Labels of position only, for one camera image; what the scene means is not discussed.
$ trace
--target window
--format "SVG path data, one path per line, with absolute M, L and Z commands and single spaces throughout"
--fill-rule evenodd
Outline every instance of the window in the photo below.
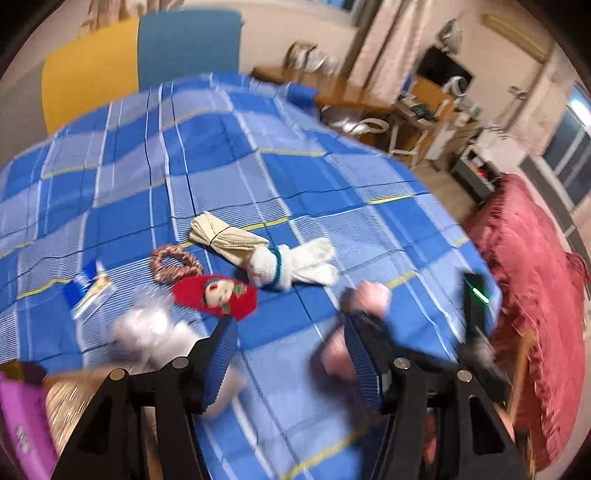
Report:
M 570 95 L 544 158 L 578 205 L 591 191 L 591 99 L 582 88 Z
M 292 8 L 314 12 L 327 20 L 341 20 L 342 22 L 356 25 L 361 12 L 367 3 L 375 0 L 274 0 L 274 3 L 291 5 Z

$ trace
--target rubber band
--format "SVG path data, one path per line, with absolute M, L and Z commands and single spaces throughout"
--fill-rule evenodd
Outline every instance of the rubber band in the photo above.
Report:
M 183 265 L 162 265 L 165 257 L 175 258 Z M 187 277 L 203 275 L 203 267 L 194 255 L 183 250 L 180 245 L 163 245 L 152 252 L 150 270 L 154 281 L 169 285 Z
M 213 238 L 209 241 L 209 246 L 212 246 L 212 242 L 216 239 L 216 237 L 220 234 L 220 233 L 224 233 L 226 230 L 228 230 L 230 228 L 230 225 L 228 225 L 224 230 L 220 230 L 218 233 L 216 233 Z

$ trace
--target teal band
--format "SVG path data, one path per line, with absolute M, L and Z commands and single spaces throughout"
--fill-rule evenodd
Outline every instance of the teal band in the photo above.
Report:
M 268 247 L 269 251 L 275 255 L 275 258 L 277 259 L 277 268 L 275 269 L 275 277 L 273 278 L 273 281 L 269 284 L 271 287 L 276 287 L 277 284 L 279 283 L 279 278 L 281 277 L 281 253 L 279 252 L 279 249 L 277 247 Z

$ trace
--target red blanket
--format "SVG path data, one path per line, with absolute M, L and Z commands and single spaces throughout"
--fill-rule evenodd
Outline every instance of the red blanket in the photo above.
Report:
M 583 258 L 562 249 L 554 223 L 523 180 L 505 175 L 466 225 L 503 292 L 493 344 L 501 364 L 531 326 L 538 341 L 519 406 L 518 429 L 531 429 L 537 468 L 555 461 L 573 431 L 584 376 Z

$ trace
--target ceiling light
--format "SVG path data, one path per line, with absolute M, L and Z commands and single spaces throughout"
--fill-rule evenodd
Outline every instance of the ceiling light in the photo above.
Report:
M 589 108 L 583 104 L 580 100 L 571 100 L 570 107 L 572 111 L 575 113 L 576 116 L 579 117 L 579 120 L 583 123 L 584 126 L 589 127 L 591 126 L 591 112 L 589 112 Z

